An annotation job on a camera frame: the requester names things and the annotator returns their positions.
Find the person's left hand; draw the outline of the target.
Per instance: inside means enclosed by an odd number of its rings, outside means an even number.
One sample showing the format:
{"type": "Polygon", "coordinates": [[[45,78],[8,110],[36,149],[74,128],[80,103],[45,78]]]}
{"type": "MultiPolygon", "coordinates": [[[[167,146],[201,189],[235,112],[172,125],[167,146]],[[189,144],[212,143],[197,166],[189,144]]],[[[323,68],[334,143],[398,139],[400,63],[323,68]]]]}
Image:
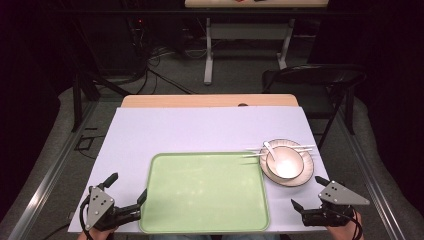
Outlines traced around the person's left hand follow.
{"type": "MultiPolygon", "coordinates": [[[[105,231],[99,231],[96,228],[92,228],[89,231],[89,234],[93,240],[107,240],[109,236],[111,236],[116,231],[116,228],[109,229],[105,231]]],[[[77,240],[88,240],[88,236],[82,232],[78,237],[77,240]]]]}

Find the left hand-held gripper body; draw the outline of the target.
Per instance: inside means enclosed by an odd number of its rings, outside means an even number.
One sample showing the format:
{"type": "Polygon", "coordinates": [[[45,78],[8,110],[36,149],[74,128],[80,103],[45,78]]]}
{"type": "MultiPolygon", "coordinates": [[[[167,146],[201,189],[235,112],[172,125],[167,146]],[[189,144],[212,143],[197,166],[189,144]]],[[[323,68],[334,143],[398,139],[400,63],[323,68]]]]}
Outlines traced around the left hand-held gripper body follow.
{"type": "Polygon", "coordinates": [[[82,223],[84,230],[96,228],[99,231],[114,229],[141,218],[140,203],[127,207],[117,207],[115,199],[100,187],[92,187],[88,195],[86,220],[82,223]]]}

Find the metal floor rail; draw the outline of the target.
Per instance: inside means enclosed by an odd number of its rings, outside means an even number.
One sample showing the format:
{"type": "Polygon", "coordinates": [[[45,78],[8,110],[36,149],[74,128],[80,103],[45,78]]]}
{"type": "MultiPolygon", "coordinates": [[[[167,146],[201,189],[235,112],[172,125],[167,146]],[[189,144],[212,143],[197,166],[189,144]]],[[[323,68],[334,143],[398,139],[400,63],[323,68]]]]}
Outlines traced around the metal floor rail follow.
{"type": "Polygon", "coordinates": [[[343,111],[338,112],[336,119],[353,150],[364,185],[371,197],[372,205],[378,213],[379,220],[385,228],[388,239],[405,240],[404,231],[401,229],[393,205],[390,203],[391,198],[384,189],[386,181],[382,179],[382,175],[386,174],[387,170],[381,163],[372,131],[366,130],[366,136],[362,138],[361,128],[356,124],[353,124],[355,134],[349,132],[345,125],[345,113],[343,111]]]}
{"type": "Polygon", "coordinates": [[[6,217],[0,223],[2,240],[26,240],[65,168],[71,148],[77,143],[85,125],[95,111],[97,102],[82,107],[82,121],[73,130],[73,104],[61,102],[58,116],[43,149],[6,217]]]}

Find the white chopstick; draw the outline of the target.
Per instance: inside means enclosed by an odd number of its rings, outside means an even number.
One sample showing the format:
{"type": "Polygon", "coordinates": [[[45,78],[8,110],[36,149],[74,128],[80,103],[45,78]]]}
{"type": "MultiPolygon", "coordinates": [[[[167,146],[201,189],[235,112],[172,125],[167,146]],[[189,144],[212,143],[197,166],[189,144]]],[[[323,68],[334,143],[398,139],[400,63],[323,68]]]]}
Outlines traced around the white chopstick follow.
{"type": "MultiPolygon", "coordinates": [[[[285,151],[294,151],[294,152],[300,153],[300,152],[310,152],[313,149],[312,148],[306,148],[306,149],[277,148],[276,150],[274,150],[274,153],[277,153],[278,151],[279,152],[282,152],[283,150],[285,150],[285,151]]],[[[261,157],[261,156],[266,156],[266,155],[268,155],[270,153],[271,152],[268,151],[268,152],[262,152],[262,153],[242,155],[242,157],[261,157]]]]}
{"type": "MultiPolygon", "coordinates": [[[[271,146],[272,148],[277,148],[277,147],[289,147],[289,148],[293,148],[293,149],[305,149],[306,151],[309,151],[310,149],[316,147],[315,145],[276,145],[276,146],[271,146]]],[[[259,151],[262,149],[266,149],[265,146],[261,146],[261,147],[253,147],[253,148],[246,148],[246,150],[249,151],[259,151]]]]}

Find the white table mat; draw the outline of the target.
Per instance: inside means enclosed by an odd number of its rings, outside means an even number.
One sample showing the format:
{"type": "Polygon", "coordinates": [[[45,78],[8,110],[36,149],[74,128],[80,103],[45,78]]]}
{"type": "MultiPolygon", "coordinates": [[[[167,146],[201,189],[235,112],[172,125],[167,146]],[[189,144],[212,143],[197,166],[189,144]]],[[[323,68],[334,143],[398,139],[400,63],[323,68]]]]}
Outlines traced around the white table mat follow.
{"type": "MultiPolygon", "coordinates": [[[[299,107],[119,108],[92,169],[89,184],[96,185],[117,172],[109,189],[117,205],[133,203],[147,190],[152,159],[162,153],[244,152],[264,141],[293,140],[300,145],[314,139],[299,107]]],[[[270,222],[262,233],[306,231],[291,204],[307,208],[319,204],[320,186],[313,180],[302,186],[280,186],[264,173],[270,222]]],[[[121,232],[143,234],[140,221],[121,226],[121,232]]]]}

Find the white-legged background table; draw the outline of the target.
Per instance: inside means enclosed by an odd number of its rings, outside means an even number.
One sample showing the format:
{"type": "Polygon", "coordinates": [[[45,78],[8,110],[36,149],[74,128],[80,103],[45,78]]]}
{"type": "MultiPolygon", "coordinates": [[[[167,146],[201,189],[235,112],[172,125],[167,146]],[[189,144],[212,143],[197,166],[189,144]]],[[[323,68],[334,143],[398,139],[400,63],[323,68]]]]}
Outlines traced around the white-legged background table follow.
{"type": "MultiPolygon", "coordinates": [[[[190,10],[305,10],[324,9],[329,0],[185,0],[190,10]]],[[[277,53],[279,68],[287,67],[286,56],[294,30],[293,17],[272,21],[230,20],[225,17],[206,18],[206,62],[204,84],[210,85],[213,79],[213,40],[282,40],[283,45],[277,53]]]]}

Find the white plate with dark rim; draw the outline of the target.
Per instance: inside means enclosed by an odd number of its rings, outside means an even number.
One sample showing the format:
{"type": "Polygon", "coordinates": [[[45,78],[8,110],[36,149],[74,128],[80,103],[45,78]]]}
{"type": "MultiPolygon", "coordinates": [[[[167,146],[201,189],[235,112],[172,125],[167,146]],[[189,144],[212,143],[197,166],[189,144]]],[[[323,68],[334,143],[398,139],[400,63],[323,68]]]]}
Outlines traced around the white plate with dark rim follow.
{"type": "Polygon", "coordinates": [[[297,187],[308,182],[314,173],[314,162],[307,147],[302,147],[299,143],[288,139],[274,139],[270,141],[270,145],[275,152],[281,147],[290,147],[298,150],[298,156],[303,160],[304,168],[299,176],[293,179],[284,179],[274,174],[267,166],[266,160],[270,158],[269,151],[263,147],[259,151],[260,166],[264,174],[273,182],[287,187],[297,187]]]}

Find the wooden table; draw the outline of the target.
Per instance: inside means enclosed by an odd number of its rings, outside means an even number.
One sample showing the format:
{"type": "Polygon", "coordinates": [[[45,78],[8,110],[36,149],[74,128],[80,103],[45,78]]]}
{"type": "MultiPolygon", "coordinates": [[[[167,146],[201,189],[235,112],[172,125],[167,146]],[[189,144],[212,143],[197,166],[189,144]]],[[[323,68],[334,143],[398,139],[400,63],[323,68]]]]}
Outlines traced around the wooden table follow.
{"type": "Polygon", "coordinates": [[[128,95],[124,108],[298,106],[291,94],[128,95]]]}

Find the light green plastic tray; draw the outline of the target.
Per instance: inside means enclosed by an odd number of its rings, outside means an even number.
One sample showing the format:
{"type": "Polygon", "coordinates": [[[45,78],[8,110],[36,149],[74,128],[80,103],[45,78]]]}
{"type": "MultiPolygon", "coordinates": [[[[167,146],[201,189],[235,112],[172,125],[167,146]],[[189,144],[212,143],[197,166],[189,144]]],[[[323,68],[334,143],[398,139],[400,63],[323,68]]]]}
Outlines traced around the light green plastic tray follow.
{"type": "Polygon", "coordinates": [[[147,234],[260,232],[270,222],[259,159],[244,152],[162,153],[150,165],[147,234]]]}

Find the black metal stand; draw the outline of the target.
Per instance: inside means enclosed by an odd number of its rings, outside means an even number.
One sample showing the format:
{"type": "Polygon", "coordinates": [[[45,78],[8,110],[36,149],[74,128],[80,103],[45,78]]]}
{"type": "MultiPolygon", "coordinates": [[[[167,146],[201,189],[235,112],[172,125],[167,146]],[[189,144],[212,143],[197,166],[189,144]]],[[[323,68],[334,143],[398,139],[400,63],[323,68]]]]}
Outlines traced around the black metal stand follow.
{"type": "Polygon", "coordinates": [[[74,124],[72,131],[75,132],[82,124],[83,118],[83,107],[82,107],[82,95],[90,101],[98,101],[100,99],[100,92],[96,88],[95,83],[100,83],[106,88],[119,94],[122,97],[129,95],[129,92],[122,89],[118,85],[106,80],[98,74],[93,72],[79,72],[75,75],[73,80],[72,92],[73,92],[73,108],[74,108],[74,124]]]}

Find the pink bowl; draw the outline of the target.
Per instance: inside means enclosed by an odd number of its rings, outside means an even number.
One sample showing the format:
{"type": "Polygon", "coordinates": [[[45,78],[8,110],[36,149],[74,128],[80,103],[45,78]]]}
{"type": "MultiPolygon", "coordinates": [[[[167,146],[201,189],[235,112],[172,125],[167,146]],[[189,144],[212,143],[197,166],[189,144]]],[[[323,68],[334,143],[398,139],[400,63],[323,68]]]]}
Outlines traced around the pink bowl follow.
{"type": "Polygon", "coordinates": [[[266,156],[266,166],[273,175],[291,180],[303,172],[303,158],[297,151],[284,146],[276,147],[273,151],[274,154],[268,153],[266,156]]]}

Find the white ceramic spoon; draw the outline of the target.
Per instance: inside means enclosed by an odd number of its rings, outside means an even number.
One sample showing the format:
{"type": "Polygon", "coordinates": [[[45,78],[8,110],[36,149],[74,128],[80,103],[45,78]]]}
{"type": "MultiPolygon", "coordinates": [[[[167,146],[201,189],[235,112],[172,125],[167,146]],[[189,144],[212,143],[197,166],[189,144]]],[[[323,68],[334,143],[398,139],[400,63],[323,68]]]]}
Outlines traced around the white ceramic spoon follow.
{"type": "Polygon", "coordinates": [[[270,143],[268,141],[263,142],[264,147],[269,151],[270,155],[272,156],[274,161],[277,161],[277,155],[275,154],[273,148],[271,147],[270,143]]]}

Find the black folding chair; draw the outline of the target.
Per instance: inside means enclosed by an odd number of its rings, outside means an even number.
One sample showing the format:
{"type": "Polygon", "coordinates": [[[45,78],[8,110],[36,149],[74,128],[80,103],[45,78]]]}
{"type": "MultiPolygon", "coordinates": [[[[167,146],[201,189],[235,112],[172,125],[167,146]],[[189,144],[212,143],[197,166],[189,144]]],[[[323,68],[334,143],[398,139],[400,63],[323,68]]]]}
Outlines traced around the black folding chair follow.
{"type": "Polygon", "coordinates": [[[366,79],[365,68],[353,64],[304,64],[262,74],[263,94],[292,94],[303,108],[308,120],[327,119],[319,137],[321,148],[342,104],[345,104],[345,125],[353,130],[355,87],[366,79]]]}

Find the person's right hand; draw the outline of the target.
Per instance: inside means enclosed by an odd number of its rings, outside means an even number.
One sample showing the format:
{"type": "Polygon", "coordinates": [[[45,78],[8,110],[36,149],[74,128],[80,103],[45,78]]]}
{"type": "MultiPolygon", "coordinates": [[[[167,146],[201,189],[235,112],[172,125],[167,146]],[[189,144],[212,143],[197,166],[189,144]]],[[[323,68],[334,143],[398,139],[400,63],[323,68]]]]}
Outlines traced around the person's right hand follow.
{"type": "Polygon", "coordinates": [[[350,221],[345,226],[327,226],[326,229],[333,240],[365,240],[363,231],[356,226],[356,223],[362,224],[362,216],[359,212],[356,212],[353,221],[350,221]]]}

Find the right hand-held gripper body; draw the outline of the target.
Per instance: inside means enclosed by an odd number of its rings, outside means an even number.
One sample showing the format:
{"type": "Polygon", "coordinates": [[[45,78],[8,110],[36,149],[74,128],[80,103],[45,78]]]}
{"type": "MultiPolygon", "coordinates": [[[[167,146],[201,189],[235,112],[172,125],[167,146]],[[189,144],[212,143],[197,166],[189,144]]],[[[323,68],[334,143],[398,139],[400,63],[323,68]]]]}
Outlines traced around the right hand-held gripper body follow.
{"type": "Polygon", "coordinates": [[[305,226],[345,226],[353,219],[354,205],[369,205],[370,201],[343,184],[330,184],[318,193],[322,204],[317,209],[304,209],[301,214],[305,226]]]}

